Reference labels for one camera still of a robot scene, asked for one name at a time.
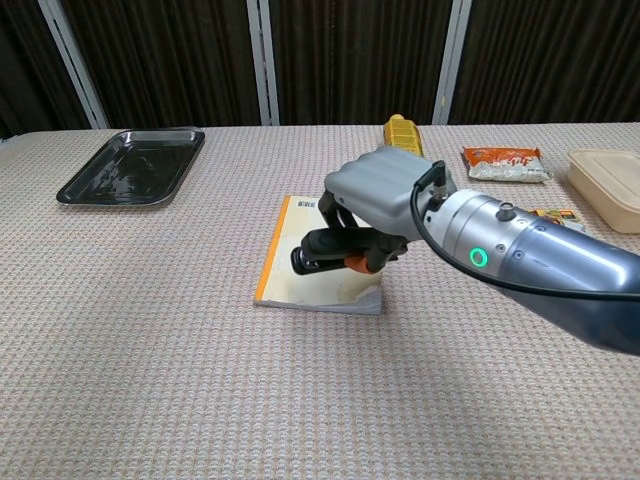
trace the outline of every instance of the beige container lid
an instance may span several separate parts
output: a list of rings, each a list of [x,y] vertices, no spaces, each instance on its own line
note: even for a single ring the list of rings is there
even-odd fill
[[[569,157],[614,203],[640,213],[640,156],[624,150],[576,148]]]

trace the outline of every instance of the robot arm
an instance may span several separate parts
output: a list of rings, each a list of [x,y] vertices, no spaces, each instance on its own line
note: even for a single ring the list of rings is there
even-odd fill
[[[425,240],[453,267],[571,335],[640,356],[639,256],[480,192],[452,191],[442,162],[392,147],[345,164],[325,187],[318,208],[328,228],[292,252],[296,273],[377,272]]]

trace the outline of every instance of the black cable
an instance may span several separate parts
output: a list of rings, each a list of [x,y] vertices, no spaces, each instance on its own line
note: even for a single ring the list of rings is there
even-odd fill
[[[411,207],[411,217],[413,219],[413,223],[415,223],[416,228],[418,229],[418,232],[420,233],[424,241],[427,242],[427,245],[431,247],[436,255],[438,255],[442,260],[447,262],[456,270],[469,275],[476,280],[480,280],[481,282],[488,283],[489,285],[493,285],[498,288],[513,290],[515,292],[521,293],[529,293],[532,295],[544,295],[547,297],[571,298],[577,300],[640,302],[640,293],[596,292],[587,290],[555,290],[545,287],[533,287],[531,285],[526,285],[523,283],[501,280],[492,275],[487,275],[486,273],[482,273],[478,270],[468,267],[453,255],[449,254],[449,252],[447,252],[440,245],[438,245],[438,243],[429,233],[429,230],[427,230],[427,228],[424,226],[424,223],[420,217],[420,208],[418,207],[418,194],[426,188],[426,185],[424,185],[424,179],[428,174],[429,172],[423,175],[423,177],[421,178],[421,180],[423,180],[422,182],[420,182],[419,180],[413,186],[413,190],[411,192],[411,200],[409,202]]]

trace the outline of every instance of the textured fabric surface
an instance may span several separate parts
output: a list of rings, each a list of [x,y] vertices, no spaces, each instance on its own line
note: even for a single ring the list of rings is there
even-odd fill
[[[426,245],[383,275],[376,317],[255,307],[285,194],[382,142],[382,126],[208,129],[164,208],[55,195],[114,131],[0,150],[1,478],[640,477],[640,359],[586,346]],[[539,146],[549,184],[474,184],[575,208],[573,147],[640,150],[640,125],[421,128],[470,185],[462,146]]]

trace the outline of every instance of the white metal frame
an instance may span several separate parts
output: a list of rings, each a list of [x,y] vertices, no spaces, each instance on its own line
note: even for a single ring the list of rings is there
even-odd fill
[[[451,6],[449,29],[440,67],[438,91],[433,106],[433,118],[431,120],[433,125],[446,125],[449,122],[449,113],[451,112],[451,103],[456,88],[462,47],[467,33],[472,3],[473,0],[453,0]]]
[[[69,22],[59,0],[38,0],[60,56],[67,67],[84,113],[92,128],[109,128],[107,117],[96,94],[78,45],[69,28]]]
[[[280,125],[269,1],[246,1],[260,121],[262,125]]]

